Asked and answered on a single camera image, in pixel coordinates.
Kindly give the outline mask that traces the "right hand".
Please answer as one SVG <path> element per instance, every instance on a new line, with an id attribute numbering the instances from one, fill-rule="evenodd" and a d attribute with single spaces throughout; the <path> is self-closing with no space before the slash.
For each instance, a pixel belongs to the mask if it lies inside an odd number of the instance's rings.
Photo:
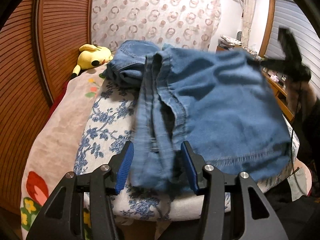
<path id="1" fill-rule="evenodd" d="M 313 88 L 306 81 L 293 82 L 290 78 L 287 78 L 285 85 L 289 110 L 294 113 L 295 116 L 301 111 L 302 119 L 304 120 L 311 113 L 317 101 L 317 96 Z"/>

